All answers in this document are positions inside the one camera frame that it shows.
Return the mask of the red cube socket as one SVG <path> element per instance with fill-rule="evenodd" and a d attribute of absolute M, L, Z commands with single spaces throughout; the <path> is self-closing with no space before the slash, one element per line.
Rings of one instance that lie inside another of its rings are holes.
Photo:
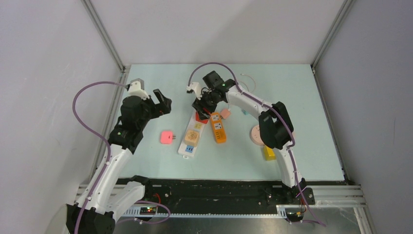
<path fill-rule="evenodd" d="M 195 112 L 195 120 L 202 124 L 207 124 L 209 121 L 209 115 L 205 115 L 204 113 L 200 113 L 198 111 Z"/>

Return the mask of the beige dragon cube adapter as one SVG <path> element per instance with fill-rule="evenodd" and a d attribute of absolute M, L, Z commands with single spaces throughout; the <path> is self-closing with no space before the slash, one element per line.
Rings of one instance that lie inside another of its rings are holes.
<path fill-rule="evenodd" d="M 184 143 L 186 145 L 197 147 L 200 139 L 200 133 L 195 130 L 187 130 L 184 136 Z"/>

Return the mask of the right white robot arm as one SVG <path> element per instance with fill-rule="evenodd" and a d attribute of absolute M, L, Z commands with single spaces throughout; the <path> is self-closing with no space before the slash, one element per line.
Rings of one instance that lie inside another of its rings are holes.
<path fill-rule="evenodd" d="M 205 88 L 198 82 L 188 81 L 187 85 L 187 93 L 194 93 L 196 96 L 192 107 L 198 113 L 199 119 L 210 118 L 220 102 L 237 106 L 252 115 L 259 122 L 260 138 L 264 145 L 278 149 L 282 155 L 279 168 L 282 183 L 287 186 L 283 190 L 284 200 L 291 204 L 300 200 L 302 190 L 299 185 L 302 176 L 292 152 L 295 145 L 294 127 L 286 106 L 282 102 L 266 102 L 242 88 L 236 78 L 224 81 L 215 71 L 205 75 L 203 81 Z"/>

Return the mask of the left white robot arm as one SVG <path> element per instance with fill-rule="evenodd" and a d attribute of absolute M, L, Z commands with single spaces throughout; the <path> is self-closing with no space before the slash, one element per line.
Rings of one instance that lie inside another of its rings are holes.
<path fill-rule="evenodd" d="M 159 89 L 153 91 L 158 103 L 154 103 L 150 96 L 142 97 L 142 91 L 128 92 L 110 133 L 107 155 L 78 201 L 67 205 L 66 226 L 71 234 L 111 234 L 116 222 L 135 202 L 147 203 L 153 198 L 153 188 L 136 181 L 128 182 L 114 197 L 111 193 L 141 142 L 147 123 L 169 114 L 172 100 Z"/>

